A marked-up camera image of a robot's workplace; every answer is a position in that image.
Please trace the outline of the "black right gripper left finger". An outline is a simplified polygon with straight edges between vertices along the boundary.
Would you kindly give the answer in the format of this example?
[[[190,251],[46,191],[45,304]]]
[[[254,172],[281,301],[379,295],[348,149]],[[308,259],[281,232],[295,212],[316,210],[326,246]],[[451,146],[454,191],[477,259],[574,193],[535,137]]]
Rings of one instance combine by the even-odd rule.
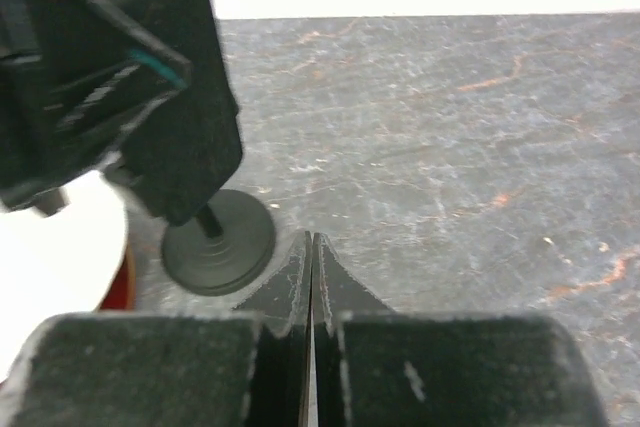
[[[311,235],[231,311],[68,314],[27,339],[1,388],[5,426],[303,426]]]

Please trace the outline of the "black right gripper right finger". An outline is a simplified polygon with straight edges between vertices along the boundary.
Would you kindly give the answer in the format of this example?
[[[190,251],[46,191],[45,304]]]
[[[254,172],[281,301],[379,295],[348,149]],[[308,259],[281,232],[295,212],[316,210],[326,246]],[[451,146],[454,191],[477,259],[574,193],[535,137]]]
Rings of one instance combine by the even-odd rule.
[[[312,247],[322,426],[604,426],[569,332],[538,314],[401,314]]]

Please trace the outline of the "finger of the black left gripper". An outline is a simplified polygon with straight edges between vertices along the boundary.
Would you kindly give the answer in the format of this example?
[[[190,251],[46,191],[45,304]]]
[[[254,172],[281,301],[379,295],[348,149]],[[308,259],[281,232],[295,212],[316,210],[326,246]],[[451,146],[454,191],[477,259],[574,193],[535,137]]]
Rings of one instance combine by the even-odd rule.
[[[108,0],[1,0],[1,200],[94,169],[184,90],[189,61]]]

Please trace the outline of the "black smartphone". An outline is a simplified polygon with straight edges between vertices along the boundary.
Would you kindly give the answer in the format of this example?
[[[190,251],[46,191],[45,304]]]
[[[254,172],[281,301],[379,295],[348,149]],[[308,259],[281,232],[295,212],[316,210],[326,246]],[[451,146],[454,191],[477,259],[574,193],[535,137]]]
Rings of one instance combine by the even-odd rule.
[[[229,85],[210,0],[111,0],[191,63],[191,84],[125,140],[106,177],[153,217],[182,225],[242,161],[239,107]]]

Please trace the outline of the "black phone stand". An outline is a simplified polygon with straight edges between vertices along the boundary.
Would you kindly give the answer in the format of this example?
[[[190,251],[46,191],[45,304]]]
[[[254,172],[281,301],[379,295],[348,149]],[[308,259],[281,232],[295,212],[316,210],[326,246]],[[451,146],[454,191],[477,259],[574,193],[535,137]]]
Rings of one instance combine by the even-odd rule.
[[[166,221],[161,259],[166,274],[203,296],[235,292],[259,276],[272,258],[276,228],[266,206],[223,185],[241,155],[131,156],[106,169],[149,214]]]

